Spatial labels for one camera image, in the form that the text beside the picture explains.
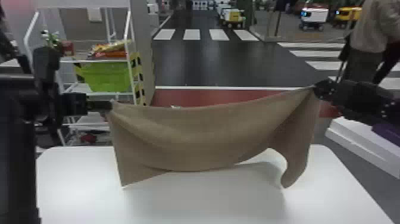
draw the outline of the towel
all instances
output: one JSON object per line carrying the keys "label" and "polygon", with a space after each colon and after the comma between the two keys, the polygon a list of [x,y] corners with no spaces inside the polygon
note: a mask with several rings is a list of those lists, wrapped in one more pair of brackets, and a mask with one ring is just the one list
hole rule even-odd
{"label": "towel", "polygon": [[207,107],[114,102],[107,116],[123,186],[165,172],[228,167],[273,148],[287,161],[287,188],[306,168],[319,109],[312,88],[303,88]]}

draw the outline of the delivery robot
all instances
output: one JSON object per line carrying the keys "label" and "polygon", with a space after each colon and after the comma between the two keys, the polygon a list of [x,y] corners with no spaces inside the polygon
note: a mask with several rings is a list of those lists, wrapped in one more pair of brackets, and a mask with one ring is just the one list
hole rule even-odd
{"label": "delivery robot", "polygon": [[304,31],[308,30],[308,28],[323,31],[323,24],[326,23],[328,12],[327,8],[303,8],[299,28]]}

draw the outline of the white table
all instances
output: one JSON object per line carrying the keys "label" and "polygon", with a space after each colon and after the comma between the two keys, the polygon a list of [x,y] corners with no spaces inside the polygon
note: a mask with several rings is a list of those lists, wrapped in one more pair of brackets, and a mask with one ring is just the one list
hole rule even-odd
{"label": "white table", "polygon": [[121,188],[112,147],[65,147],[37,160],[43,224],[392,223],[339,159],[313,145],[305,173],[280,189],[273,150],[228,169],[168,173]]}

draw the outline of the green basket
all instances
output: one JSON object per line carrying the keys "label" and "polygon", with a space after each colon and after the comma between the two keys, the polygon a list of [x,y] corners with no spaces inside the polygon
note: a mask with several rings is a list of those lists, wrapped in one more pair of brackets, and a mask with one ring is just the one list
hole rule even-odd
{"label": "green basket", "polygon": [[[129,70],[126,62],[81,64],[77,72],[94,92],[131,92]],[[133,80],[138,76],[132,68]]]}

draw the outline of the crosswalk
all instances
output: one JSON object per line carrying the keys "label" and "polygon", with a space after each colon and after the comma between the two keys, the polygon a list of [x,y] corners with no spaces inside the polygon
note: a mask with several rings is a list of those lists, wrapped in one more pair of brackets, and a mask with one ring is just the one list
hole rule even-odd
{"label": "crosswalk", "polygon": [[[201,33],[203,30],[199,29],[185,29],[185,32],[181,36],[179,35],[180,32],[176,32],[176,29],[161,29],[157,35],[153,38],[155,41],[170,41],[174,39],[181,39],[184,41],[200,41],[202,39]],[[248,32],[247,30],[234,30],[234,34],[239,38],[241,41],[259,41],[253,34]],[[213,41],[230,41],[232,36],[229,37],[225,30],[223,29],[209,29],[205,31],[208,33],[211,40]]]}
{"label": "crosswalk", "polygon": [[[303,59],[308,65],[322,74],[328,74],[331,79],[339,71],[342,62],[338,59],[343,43],[291,43],[280,42],[280,46],[289,50],[294,56]],[[386,89],[400,90],[400,63],[393,69],[390,77],[381,83]]]}

